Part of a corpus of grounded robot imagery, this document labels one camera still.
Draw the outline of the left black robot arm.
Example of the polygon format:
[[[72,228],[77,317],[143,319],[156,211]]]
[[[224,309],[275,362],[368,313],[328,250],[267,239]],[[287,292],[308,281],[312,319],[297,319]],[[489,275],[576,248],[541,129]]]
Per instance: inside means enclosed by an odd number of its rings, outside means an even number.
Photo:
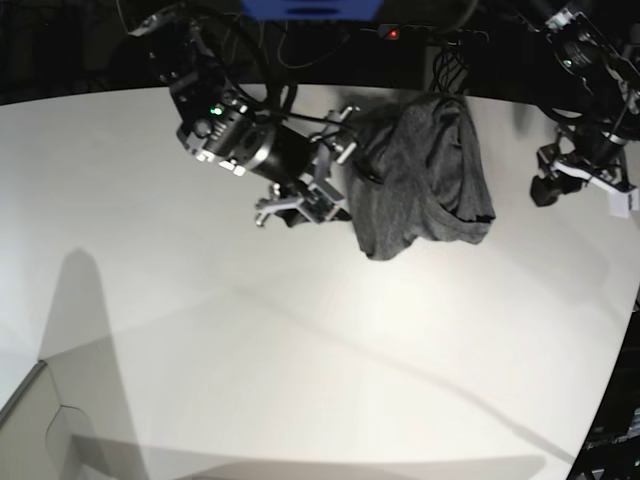
[[[639,188],[629,179],[625,147],[639,140],[639,68],[592,23],[586,1],[524,1],[518,10],[593,99],[574,117],[541,109],[556,130],[554,141],[537,150],[531,199],[548,207],[593,185],[607,193],[612,216],[630,217],[639,209]]]

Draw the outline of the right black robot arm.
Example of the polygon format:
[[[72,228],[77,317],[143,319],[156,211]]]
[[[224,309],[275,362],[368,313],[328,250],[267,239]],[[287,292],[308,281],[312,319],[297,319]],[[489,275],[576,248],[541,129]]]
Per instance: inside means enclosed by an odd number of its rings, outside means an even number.
[[[252,96],[238,81],[214,31],[221,26],[245,46],[266,95]],[[235,21],[210,8],[173,1],[132,21],[127,32],[148,41],[148,54],[179,113],[176,136],[201,163],[269,183],[255,205],[255,223],[272,217],[288,227],[351,218],[347,200],[331,182],[332,169],[356,152],[354,104],[322,117],[293,112],[297,86],[274,78],[256,41]]]

